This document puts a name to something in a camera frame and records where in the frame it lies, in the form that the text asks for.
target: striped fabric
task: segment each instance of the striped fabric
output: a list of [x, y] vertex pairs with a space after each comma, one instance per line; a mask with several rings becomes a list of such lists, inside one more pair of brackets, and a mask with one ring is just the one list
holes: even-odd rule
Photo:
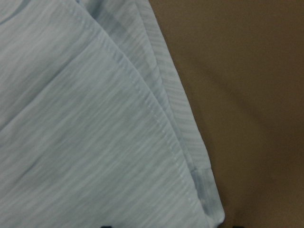
[[0, 72], [1, 228], [223, 220], [147, 0], [0, 0]]

